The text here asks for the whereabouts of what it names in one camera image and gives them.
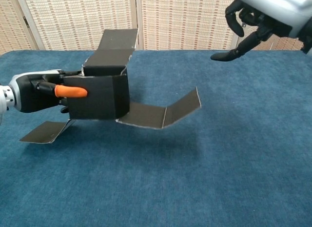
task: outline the robot finger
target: robot finger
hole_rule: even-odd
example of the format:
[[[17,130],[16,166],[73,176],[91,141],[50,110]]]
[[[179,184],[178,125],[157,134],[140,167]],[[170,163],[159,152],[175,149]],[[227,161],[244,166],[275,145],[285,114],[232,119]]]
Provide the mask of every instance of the robot finger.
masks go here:
[[[271,35],[272,30],[270,28],[261,26],[257,29],[257,31],[251,33],[247,38],[245,38],[237,46],[237,48],[230,50],[229,52],[213,54],[211,59],[223,62],[235,60],[257,47],[262,41],[267,41]]]
[[[83,98],[88,95],[87,90],[80,87],[71,87],[57,84],[54,88],[55,96],[58,98]]]
[[[68,112],[69,112],[68,106],[63,107],[63,108],[60,110],[60,112],[61,112],[62,114],[68,113]]]
[[[239,18],[242,20],[242,22],[246,23],[249,26],[257,26],[258,25],[255,16],[252,15],[252,11],[250,11],[247,8],[244,8],[239,13]]]
[[[228,26],[240,37],[244,36],[244,30],[236,19],[236,12],[243,8],[244,3],[241,0],[234,0],[225,10],[225,18]]]

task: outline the robotic arm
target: robotic arm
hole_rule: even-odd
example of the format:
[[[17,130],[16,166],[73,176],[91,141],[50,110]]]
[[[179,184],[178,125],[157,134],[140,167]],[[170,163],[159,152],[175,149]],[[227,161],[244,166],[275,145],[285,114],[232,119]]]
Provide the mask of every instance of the robotic arm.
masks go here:
[[[27,72],[15,75],[8,85],[0,84],[0,123],[2,114],[14,107],[23,113],[31,113],[62,105],[62,113],[67,113],[67,98],[83,98],[87,91],[80,87],[63,85],[63,77],[80,75],[59,69]]]
[[[273,34],[279,37],[299,39],[301,51],[312,54],[312,0],[234,0],[225,14],[228,26],[240,37],[242,26],[236,20],[236,12],[242,22],[258,29],[244,39],[237,48],[211,56],[215,61],[232,61],[267,41]]]

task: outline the orange fingertip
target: orange fingertip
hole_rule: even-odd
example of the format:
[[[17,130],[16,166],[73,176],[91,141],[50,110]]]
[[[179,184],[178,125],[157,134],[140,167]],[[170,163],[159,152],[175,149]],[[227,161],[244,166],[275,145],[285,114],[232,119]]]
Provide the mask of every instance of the orange fingertip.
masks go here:
[[[87,90],[81,87],[70,87],[57,84],[54,89],[55,96],[58,98],[83,98],[88,95]]]

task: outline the black cardboard box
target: black cardboard box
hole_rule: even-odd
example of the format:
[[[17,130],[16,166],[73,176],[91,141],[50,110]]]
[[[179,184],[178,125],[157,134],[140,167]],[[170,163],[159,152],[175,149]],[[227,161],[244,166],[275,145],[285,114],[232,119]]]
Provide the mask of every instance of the black cardboard box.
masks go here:
[[[201,108],[197,88],[170,106],[131,102],[127,64],[136,41],[137,29],[105,30],[98,49],[83,64],[82,75],[64,77],[64,85],[83,87],[88,96],[67,99],[67,122],[44,122],[20,141],[52,143],[75,120],[115,120],[163,129]]]

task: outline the gray robot arm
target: gray robot arm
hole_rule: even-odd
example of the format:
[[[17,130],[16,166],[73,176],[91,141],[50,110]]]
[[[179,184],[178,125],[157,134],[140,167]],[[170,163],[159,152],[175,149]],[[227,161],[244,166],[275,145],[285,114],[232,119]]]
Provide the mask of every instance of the gray robot arm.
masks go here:
[[[234,0],[227,7],[225,17],[228,26],[243,37],[244,30],[237,22],[236,12],[242,22],[258,29],[237,48],[212,55],[212,60],[228,62],[237,59],[273,34],[299,39],[303,42],[301,51],[312,54],[312,0]]]

